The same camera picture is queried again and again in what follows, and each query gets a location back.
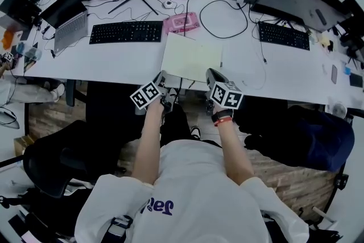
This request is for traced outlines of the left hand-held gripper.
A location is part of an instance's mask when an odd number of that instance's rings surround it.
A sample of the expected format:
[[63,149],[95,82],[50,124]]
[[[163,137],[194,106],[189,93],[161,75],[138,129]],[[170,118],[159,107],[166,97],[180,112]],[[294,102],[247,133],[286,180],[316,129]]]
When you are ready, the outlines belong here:
[[166,87],[166,79],[167,73],[162,70],[152,81],[141,86],[130,96],[135,105],[136,115],[145,115],[147,107],[155,100],[159,100],[163,105],[164,114],[172,112],[177,93],[171,93],[171,89]]

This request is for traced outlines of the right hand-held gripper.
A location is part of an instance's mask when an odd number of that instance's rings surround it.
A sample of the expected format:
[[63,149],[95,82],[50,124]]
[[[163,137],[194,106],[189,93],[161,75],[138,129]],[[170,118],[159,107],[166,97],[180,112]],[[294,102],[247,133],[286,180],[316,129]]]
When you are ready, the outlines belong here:
[[222,109],[238,110],[243,100],[242,91],[224,75],[213,68],[206,71],[206,83],[209,90],[206,92],[206,113],[213,114],[215,105]]

